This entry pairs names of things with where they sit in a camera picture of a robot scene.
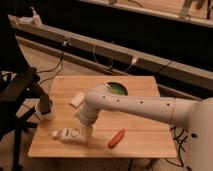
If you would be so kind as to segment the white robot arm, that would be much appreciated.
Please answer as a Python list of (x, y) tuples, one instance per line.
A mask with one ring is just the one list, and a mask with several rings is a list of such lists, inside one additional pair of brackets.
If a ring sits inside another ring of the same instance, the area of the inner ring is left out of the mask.
[(92, 126), (101, 110), (120, 111), (187, 129), (189, 139), (185, 171), (213, 171), (213, 98), (188, 100), (113, 94), (101, 84), (85, 94), (78, 113), (80, 122)]

